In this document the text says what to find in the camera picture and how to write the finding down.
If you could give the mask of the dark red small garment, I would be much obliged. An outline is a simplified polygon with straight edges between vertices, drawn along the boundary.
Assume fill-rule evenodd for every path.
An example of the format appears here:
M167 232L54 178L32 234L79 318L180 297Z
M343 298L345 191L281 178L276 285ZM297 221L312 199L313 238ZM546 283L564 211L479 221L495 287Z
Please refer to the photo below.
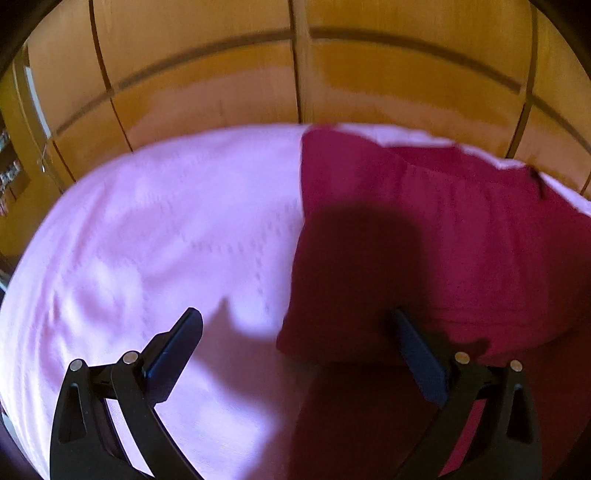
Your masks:
M388 338L404 312L432 353L525 373L539 479L590 475L590 219L527 167L457 146L301 139L304 227L277 349L317 367L291 479L397 479L440 407ZM457 469L484 402L443 472Z

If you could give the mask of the pink quilted bedspread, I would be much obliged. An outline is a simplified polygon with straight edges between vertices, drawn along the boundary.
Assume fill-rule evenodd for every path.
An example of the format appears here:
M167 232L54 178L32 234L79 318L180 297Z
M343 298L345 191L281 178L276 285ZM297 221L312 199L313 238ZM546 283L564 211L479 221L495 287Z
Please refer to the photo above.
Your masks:
M222 129L94 170L42 222L1 308L1 401L42 478L70 363L113 363L192 307L204 337L158 408L165 427L208 479L291 479L291 441L318 369L281 353L276 338L304 227L301 139L314 128L383 146L457 146L499 169L535 170L423 132L353 124ZM590 219L587 199L536 172Z

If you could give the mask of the wooden shelf with items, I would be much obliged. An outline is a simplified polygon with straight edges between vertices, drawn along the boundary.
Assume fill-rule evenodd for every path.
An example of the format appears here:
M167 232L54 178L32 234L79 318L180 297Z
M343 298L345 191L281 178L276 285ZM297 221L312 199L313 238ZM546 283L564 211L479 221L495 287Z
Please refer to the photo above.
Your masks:
M30 184L3 116L0 116L0 213L7 217Z

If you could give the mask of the wooden panelled wardrobe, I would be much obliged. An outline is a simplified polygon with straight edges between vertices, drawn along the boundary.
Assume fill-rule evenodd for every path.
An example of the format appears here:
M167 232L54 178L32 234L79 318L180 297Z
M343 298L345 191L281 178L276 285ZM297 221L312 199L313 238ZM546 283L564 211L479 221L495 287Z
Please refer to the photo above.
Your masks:
M590 59L534 1L43 1L11 63L59 178L245 124L397 124L590 192Z

